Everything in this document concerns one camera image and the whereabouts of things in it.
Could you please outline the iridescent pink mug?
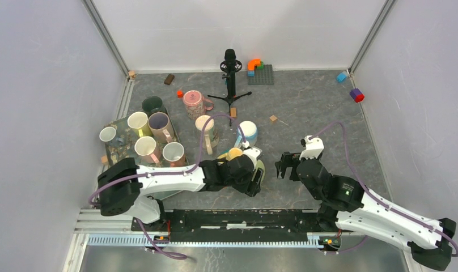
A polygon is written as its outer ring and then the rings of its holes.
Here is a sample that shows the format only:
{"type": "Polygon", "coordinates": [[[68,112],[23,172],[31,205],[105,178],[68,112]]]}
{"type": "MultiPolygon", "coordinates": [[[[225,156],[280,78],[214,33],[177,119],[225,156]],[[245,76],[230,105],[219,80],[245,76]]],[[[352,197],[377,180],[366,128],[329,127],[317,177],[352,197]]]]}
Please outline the iridescent pink mug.
{"type": "Polygon", "coordinates": [[[149,117],[148,125],[157,142],[171,143],[174,141],[175,131],[166,113],[157,112],[152,114],[149,117]]]}

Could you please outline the small grey-blue mug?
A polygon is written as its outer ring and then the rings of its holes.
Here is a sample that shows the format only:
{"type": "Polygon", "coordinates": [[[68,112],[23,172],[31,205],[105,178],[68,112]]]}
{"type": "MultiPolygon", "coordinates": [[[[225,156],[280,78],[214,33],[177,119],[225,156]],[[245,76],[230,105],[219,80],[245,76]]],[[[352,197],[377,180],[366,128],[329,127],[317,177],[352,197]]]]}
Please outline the small grey-blue mug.
{"type": "Polygon", "coordinates": [[[112,126],[103,128],[99,133],[99,139],[112,147],[120,147],[125,144],[125,141],[117,134],[117,130],[112,126]]]}

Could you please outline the light green mug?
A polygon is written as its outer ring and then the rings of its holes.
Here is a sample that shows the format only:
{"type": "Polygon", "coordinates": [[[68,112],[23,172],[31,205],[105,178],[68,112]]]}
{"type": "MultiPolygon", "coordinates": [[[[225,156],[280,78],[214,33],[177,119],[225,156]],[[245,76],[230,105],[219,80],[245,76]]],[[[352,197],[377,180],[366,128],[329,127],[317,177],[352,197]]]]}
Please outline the light green mug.
{"type": "Polygon", "coordinates": [[[261,184],[262,181],[264,180],[264,177],[265,177],[265,164],[263,163],[262,160],[258,160],[256,164],[256,172],[255,172],[254,180],[258,184],[261,184]]]}

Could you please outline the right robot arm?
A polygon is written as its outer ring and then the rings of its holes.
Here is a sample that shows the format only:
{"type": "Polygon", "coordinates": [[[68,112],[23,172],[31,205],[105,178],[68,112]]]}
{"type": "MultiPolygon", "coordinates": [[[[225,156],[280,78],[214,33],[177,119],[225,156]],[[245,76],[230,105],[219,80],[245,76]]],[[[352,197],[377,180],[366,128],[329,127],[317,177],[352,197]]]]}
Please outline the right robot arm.
{"type": "Polygon", "coordinates": [[[452,258],[450,240],[456,222],[431,219],[411,212],[361,185],[357,180],[329,173],[319,159],[284,152],[275,163],[277,176],[300,181],[321,202],[316,224],[323,231],[358,232],[385,241],[412,255],[417,263],[444,271],[452,258]]]}

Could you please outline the pink octagonal mug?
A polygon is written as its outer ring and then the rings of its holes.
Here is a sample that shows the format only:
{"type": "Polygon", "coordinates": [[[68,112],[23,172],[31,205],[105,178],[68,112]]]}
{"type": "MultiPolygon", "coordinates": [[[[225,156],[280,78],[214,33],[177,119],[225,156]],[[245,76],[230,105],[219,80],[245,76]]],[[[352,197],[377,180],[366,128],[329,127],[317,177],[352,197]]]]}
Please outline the pink octagonal mug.
{"type": "Polygon", "coordinates": [[[148,163],[161,163],[160,148],[153,137],[145,136],[138,139],[134,145],[134,150],[137,155],[148,163]]]}

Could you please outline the dark green mug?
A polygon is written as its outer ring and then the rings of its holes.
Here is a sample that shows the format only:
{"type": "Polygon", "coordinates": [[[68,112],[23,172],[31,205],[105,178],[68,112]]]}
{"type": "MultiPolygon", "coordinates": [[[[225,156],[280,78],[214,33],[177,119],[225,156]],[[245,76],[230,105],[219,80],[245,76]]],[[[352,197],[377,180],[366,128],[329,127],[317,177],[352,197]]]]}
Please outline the dark green mug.
{"type": "Polygon", "coordinates": [[[142,110],[147,114],[148,117],[154,113],[163,112],[168,114],[166,107],[163,104],[163,101],[158,96],[150,96],[142,102],[142,110]]]}

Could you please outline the salmon flower mug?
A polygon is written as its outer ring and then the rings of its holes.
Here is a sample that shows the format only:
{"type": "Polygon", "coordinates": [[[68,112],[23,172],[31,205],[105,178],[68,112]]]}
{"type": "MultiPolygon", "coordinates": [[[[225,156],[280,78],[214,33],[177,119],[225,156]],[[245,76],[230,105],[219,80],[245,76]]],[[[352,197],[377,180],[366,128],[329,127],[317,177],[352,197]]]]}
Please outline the salmon flower mug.
{"type": "Polygon", "coordinates": [[[185,165],[185,149],[179,142],[167,143],[162,155],[170,167],[182,167],[185,165]]]}

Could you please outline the yellow-green octagonal mug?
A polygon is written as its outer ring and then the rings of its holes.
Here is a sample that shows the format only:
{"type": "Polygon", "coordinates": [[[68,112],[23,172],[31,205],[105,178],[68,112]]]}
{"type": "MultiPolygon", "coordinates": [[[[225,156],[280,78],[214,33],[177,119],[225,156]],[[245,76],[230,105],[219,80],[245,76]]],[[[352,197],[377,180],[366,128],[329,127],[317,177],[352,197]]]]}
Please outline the yellow-green octagonal mug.
{"type": "Polygon", "coordinates": [[[149,128],[148,120],[145,112],[134,112],[128,117],[127,123],[139,138],[151,137],[152,131],[149,128]]]}

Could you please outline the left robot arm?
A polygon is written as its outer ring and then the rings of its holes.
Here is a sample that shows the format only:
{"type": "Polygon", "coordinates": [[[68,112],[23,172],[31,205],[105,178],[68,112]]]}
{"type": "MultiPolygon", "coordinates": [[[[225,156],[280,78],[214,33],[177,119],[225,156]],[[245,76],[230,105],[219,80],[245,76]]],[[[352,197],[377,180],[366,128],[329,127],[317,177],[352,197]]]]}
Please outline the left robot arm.
{"type": "Polygon", "coordinates": [[[261,190],[265,166],[252,155],[232,160],[203,160],[184,167],[148,167],[133,158],[122,159],[98,178],[96,205],[102,216],[128,215],[153,231],[162,230],[167,216],[157,193],[218,192],[232,187],[249,197],[261,190]]]}

